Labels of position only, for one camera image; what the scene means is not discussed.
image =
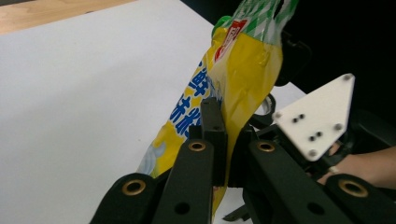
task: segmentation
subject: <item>black background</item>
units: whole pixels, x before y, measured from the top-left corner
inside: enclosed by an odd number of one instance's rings
[[[232,15],[240,3],[182,1],[213,24]],[[368,110],[396,127],[396,1],[301,0],[285,31],[313,51],[311,62],[293,84],[311,92],[352,73],[356,77],[352,110]]]

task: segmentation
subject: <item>screw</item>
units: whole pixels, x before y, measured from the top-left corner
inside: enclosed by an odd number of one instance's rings
[[[314,150],[314,149],[309,150],[309,152],[308,152],[308,156],[310,156],[310,157],[315,157],[315,156],[317,156],[317,155],[318,155],[318,153],[317,153],[317,151]]]
[[[340,123],[337,123],[337,124],[335,124],[334,129],[337,130],[337,131],[340,131],[340,130],[343,129],[343,125],[340,124]]]

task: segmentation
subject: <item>wooden surface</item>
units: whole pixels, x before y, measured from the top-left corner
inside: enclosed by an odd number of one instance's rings
[[[134,0],[36,0],[0,7],[0,35]]]

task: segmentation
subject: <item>red logo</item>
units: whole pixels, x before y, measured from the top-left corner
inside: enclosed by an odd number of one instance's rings
[[[242,28],[246,25],[248,21],[233,21],[230,28],[228,29],[227,36],[223,41],[222,45],[216,50],[215,53],[215,62],[222,57],[225,51],[230,47],[231,43],[236,39],[238,34],[241,32]]]

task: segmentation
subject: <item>snack bag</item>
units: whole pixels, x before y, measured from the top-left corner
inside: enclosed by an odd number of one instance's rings
[[[200,103],[216,97],[228,134],[227,176],[239,132],[274,87],[282,64],[280,34],[297,1],[245,0],[217,24],[212,44],[170,118],[148,147],[138,173],[156,177],[170,169],[190,125],[200,125]],[[215,192],[216,211],[226,188]]]

